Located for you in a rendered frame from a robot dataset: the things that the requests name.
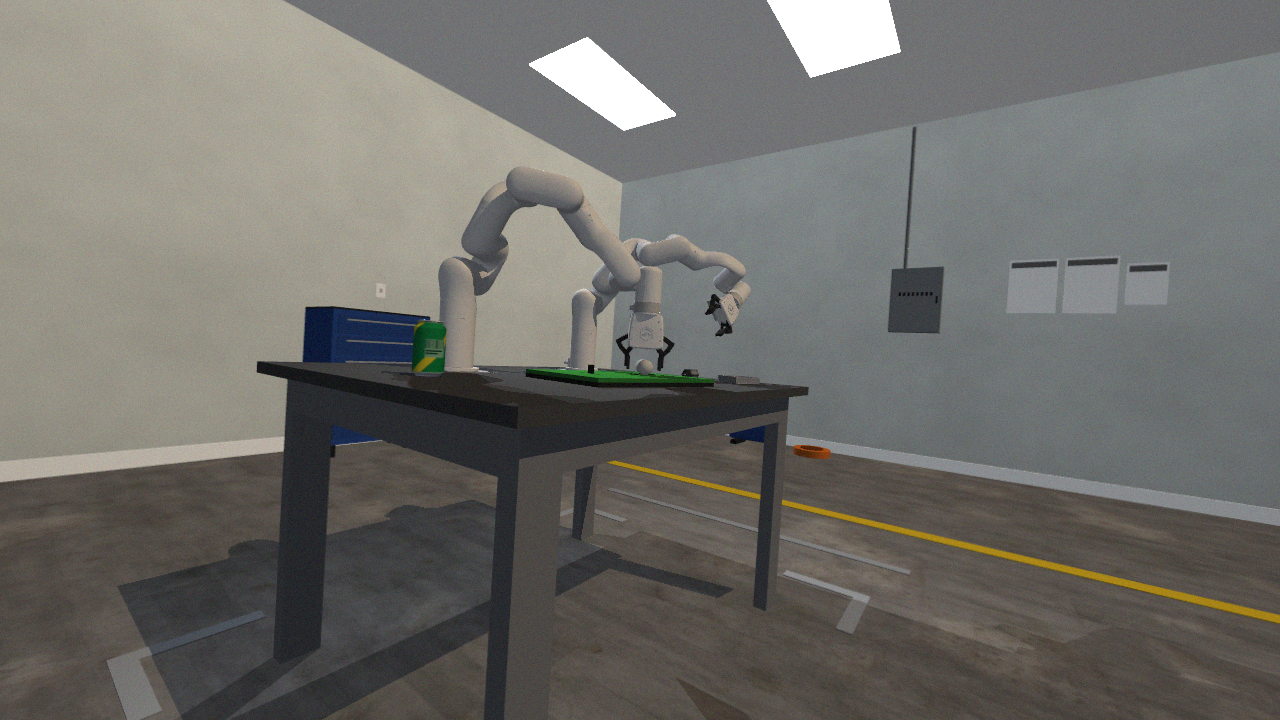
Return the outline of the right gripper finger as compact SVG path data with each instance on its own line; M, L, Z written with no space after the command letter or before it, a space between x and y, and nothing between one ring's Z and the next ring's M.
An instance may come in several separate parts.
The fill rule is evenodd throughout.
M663 336L663 341L668 345L668 347L664 351L662 351L662 348L657 348L657 352L659 354L658 366L657 366L658 372L660 372L660 368L663 368L663 361L664 361L666 355L669 354L671 348L673 348L673 346L675 346L675 343L672 341L667 340L664 336Z
M630 356L628 356L628 354L632 350L632 347L628 346L628 348L625 348L623 345L622 345L622 341L627 340L627 338L628 338L628 334L625 334L625 336L620 337L618 340L616 340L616 343L618 345L620 350L625 354L625 366L626 366L626 369L628 369L628 365L630 365Z

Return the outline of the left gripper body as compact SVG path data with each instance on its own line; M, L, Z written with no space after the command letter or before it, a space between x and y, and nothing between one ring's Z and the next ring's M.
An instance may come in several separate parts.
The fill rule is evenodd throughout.
M737 304L739 299L737 300L735 299L736 297L733 297L731 293L726 293L724 296L721 297L719 304L722 309L717 307L714 311L719 324L721 322L726 323L727 319L728 324L732 325L736 318L739 316L740 304Z

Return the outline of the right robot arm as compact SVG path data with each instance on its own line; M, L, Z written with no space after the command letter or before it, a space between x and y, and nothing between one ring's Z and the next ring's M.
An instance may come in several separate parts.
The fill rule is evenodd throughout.
M520 208L538 204L556 208L584 247L596 252L611 270L613 290L635 291L634 313L660 314L662 272L637 266L622 243L602 222L577 181L529 167L509 170L506 181L486 191L462 236L467 258L447 258L439 268L440 319L445 333L444 372L479 372L474 366L476 299L497 279L509 252L500 234Z

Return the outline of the green golf mat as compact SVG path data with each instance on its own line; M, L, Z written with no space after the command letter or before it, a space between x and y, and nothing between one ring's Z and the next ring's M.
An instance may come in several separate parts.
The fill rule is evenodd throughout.
M594 365L588 365L588 370L550 370L526 369L526 377L547 380L561 380L580 386L594 387L707 387L714 386L714 379L666 375L650 373L643 375L639 372L594 372Z

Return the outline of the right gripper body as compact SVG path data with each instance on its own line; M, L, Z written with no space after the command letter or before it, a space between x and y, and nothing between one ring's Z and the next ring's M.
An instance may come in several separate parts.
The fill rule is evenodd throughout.
M628 324L628 346L632 348L663 347L663 316L658 313L634 313Z

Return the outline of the green and yellow drink can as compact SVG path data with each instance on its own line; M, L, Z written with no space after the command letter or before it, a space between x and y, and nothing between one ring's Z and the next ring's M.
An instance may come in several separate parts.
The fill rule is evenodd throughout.
M440 377L445 368L444 322L419 320L413 325L412 372L415 375Z

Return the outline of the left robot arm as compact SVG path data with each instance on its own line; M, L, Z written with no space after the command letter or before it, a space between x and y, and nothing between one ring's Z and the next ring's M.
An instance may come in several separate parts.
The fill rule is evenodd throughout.
M669 234L666 240L652 243L646 240L627 240L625 247L635 261L645 266L658 266L666 263L682 263L692 272L707 266L724 266L724 270L716 275L713 284L723 293L731 293L740 307L746 301L751 290L745 282L739 282L746 270L742 263L726 252L705 252L692 245L684 236ZM596 315L620 292L609 284L611 270L605 263L593 275L593 290L579 290L572 299L572 334L571 351L564 364L566 370L588 370L588 365L595 363L596 347ZM739 283L737 283L739 282Z

